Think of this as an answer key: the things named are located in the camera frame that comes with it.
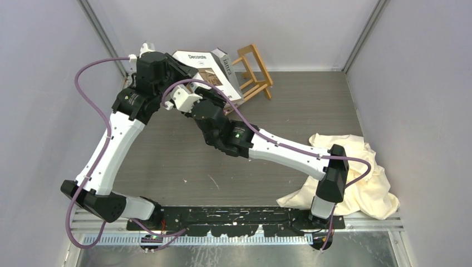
cardboard box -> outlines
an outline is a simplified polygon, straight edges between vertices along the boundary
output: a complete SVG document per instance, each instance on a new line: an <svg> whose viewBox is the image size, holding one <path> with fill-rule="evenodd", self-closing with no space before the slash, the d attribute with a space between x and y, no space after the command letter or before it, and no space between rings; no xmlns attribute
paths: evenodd
<svg viewBox="0 0 472 267"><path fill-rule="evenodd" d="M233 61L231 60L229 55L220 48L211 51L211 53L213 54L213 58L217 61L217 64L220 69L225 73L226 78L228 78L233 88L236 89L236 91L238 91L240 95L242 95L243 93L239 89L238 78L236 77L236 73L234 72L232 64Z"/></svg>
<svg viewBox="0 0 472 267"><path fill-rule="evenodd" d="M213 58L212 53L177 50L172 56L183 64L198 69L198 73L194 76L195 79L204 80L216 86L233 103L240 104L244 102L244 97L239 87L237 87L236 90L229 82L216 60ZM210 87L206 85L190 83L191 90L195 90L198 86L210 89Z"/></svg>

wooden stool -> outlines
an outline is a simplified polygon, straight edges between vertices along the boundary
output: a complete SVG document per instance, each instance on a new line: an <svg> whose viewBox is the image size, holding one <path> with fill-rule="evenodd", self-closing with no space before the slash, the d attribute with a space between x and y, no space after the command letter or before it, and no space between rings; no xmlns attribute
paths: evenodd
<svg viewBox="0 0 472 267"><path fill-rule="evenodd" d="M252 53L254 55L255 61L257 62L257 65L259 66L259 69L262 72L262 75L264 76L263 81L258 81L256 79L255 74L252 71L251 66L249 65L249 61L246 57L246 55L249 53ZM250 79L249 81L241 85L239 88L241 89L241 91L243 91L249 85L254 84L251 89L247 90L246 92L243 92L244 102L254 97L260 91L264 91L266 95L265 97L270 100L272 98L272 94L269 91L269 88L274 84L274 82L272 81L272 78L269 75L269 72L267 71L266 64L264 64L264 61L262 61L262 58L260 57L259 51L257 50L255 44L250 44L249 46L239 49L238 55L239 58L233 61L233 65L236 65L239 62L243 62L244 68L246 69L246 72L243 73L243 78Z"/></svg>

crumpled fabric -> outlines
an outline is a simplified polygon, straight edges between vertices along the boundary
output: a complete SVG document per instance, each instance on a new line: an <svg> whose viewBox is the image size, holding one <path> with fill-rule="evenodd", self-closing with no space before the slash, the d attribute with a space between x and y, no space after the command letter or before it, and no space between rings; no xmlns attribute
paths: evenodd
<svg viewBox="0 0 472 267"><path fill-rule="evenodd" d="M385 175L385 169L377 165L375 151L370 148L364 138L355 135L328 136L315 134L309 138L314 147L330 149L334 144L341 145L348 157L357 157L368 161L372 171L362 180L354 183L345 190L344 201L338 203L335 215L349 215L357 211L379 220L385 220L400 207L398 198L389 193L390 183ZM367 166L360 162L349 161L347 182L361 176ZM280 207L294 209L310 209L313 196L318 186L318 180L311 176L305 181L302 188L277 200Z"/></svg>

wood-grain floor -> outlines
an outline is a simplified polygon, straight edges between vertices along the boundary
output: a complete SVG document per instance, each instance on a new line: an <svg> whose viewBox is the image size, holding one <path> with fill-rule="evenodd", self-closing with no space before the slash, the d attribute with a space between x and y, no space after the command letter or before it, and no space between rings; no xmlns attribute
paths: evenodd
<svg viewBox="0 0 472 267"><path fill-rule="evenodd" d="M302 144L317 132L362 135L344 73L271 76L272 100L260 93L240 108L252 124ZM161 109L126 155L114 191L162 205L277 205L306 177L272 162L226 156L205 144L192 119Z"/></svg>

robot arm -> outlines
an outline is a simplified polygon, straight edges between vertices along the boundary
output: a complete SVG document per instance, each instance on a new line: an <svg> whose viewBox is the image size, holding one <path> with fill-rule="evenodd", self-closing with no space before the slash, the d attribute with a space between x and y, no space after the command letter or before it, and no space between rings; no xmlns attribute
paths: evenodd
<svg viewBox="0 0 472 267"><path fill-rule="evenodd" d="M135 87L122 90L113 104L110 116L112 127L109 147L76 203L82 208L111 223L119 217L137 218L159 223L162 220L160 205L143 198L125 196L112 191L116 173L138 134L149 122L151 115L160 107L164 90L173 83L192 78L197 69L181 64L169 54L162 54L143 46L145 51L136 59ZM273 161L311 175L320 180L311 207L313 220L326 222L334 204L342 201L347 178L347 161L313 158L278 146L286 144L299 150L323 155L345 156L341 146L329 151L301 145L282 139L256 128L264 136L276 140L272 144L255 134L245 123L228 119L223 113L225 99L214 90L198 87L190 93L184 86L177 86L168 98L167 108L177 108L186 117L195 120L206 144L229 156ZM82 183L89 166L99 154L107 139L104 134L90 161L75 181L66 180L61 191L72 198Z"/></svg>

